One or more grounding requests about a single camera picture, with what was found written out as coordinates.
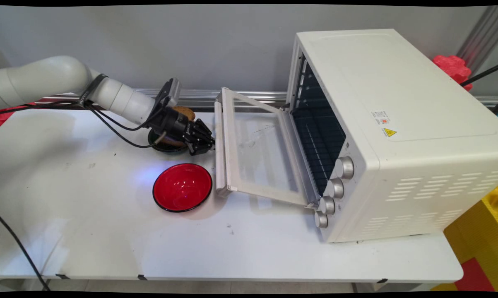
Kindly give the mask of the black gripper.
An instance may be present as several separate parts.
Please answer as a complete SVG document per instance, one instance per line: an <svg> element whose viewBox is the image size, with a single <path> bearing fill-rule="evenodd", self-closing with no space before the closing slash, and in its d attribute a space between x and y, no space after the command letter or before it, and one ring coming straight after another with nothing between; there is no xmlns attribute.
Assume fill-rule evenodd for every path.
<svg viewBox="0 0 498 298"><path fill-rule="evenodd" d="M148 119L148 127L153 141L163 136L158 143L186 144L192 156L215 150L211 130L201 119L196 119L194 111L188 107L156 108Z"/></svg>

